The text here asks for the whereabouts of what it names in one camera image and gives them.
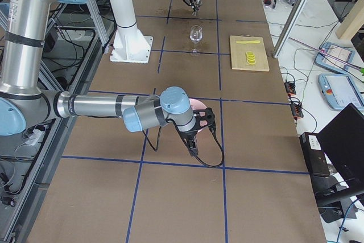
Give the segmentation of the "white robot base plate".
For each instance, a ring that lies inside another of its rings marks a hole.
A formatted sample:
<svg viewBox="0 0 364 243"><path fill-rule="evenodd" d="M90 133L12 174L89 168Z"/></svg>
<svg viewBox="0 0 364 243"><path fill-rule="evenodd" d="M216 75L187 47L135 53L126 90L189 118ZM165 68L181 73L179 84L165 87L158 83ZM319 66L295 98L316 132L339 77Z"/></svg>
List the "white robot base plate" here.
<svg viewBox="0 0 364 243"><path fill-rule="evenodd" d="M117 33L113 41L110 61L146 64L150 58L152 43L152 36L142 35L135 40L130 40L125 36L124 40L122 40L119 33Z"/></svg>

